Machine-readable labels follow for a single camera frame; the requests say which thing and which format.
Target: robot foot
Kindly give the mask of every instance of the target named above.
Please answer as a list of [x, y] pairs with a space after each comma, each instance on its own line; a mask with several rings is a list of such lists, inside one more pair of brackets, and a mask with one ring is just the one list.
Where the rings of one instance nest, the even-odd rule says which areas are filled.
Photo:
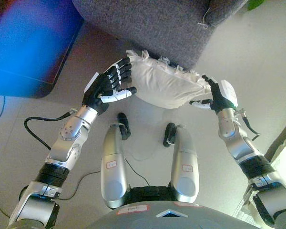
[[170, 145], [175, 144], [175, 134], [176, 134], [176, 125], [174, 123], [169, 123], [166, 126], [163, 145], [165, 147], [170, 147]]
[[120, 132], [122, 134], [122, 140], [127, 140], [131, 135], [127, 116], [124, 113], [118, 113], [118, 122], [124, 124], [120, 126]]

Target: robot leg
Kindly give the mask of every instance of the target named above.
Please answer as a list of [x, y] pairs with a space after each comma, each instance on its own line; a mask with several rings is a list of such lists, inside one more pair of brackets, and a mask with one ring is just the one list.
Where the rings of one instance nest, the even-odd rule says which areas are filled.
[[193, 203], [199, 192], [197, 153], [190, 133], [177, 126], [170, 187], [178, 201]]
[[112, 124], [103, 143], [101, 166], [102, 198], [110, 208], [125, 204], [129, 192], [122, 149], [121, 123]]

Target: white cloth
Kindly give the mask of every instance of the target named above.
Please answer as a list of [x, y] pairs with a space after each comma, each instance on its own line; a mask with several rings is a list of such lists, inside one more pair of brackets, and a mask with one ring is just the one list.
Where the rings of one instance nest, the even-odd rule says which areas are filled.
[[167, 58], [155, 60], [147, 51], [139, 56], [127, 50], [132, 64], [132, 82], [140, 99], [167, 109], [178, 108], [189, 100], [211, 92], [210, 86], [201, 76], [194, 72], [183, 71], [180, 66], [168, 65]]

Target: gray sofa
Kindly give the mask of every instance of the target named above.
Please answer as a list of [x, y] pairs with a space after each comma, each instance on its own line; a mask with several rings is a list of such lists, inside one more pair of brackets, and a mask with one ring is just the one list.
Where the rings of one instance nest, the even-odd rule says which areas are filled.
[[186, 69], [195, 67], [215, 27], [247, 0], [72, 0], [82, 17]]

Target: green object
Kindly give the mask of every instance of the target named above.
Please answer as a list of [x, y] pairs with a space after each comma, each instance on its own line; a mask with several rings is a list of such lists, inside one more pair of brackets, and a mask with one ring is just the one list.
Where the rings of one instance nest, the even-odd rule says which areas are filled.
[[253, 10], [262, 4], [265, 0], [249, 0], [248, 10]]

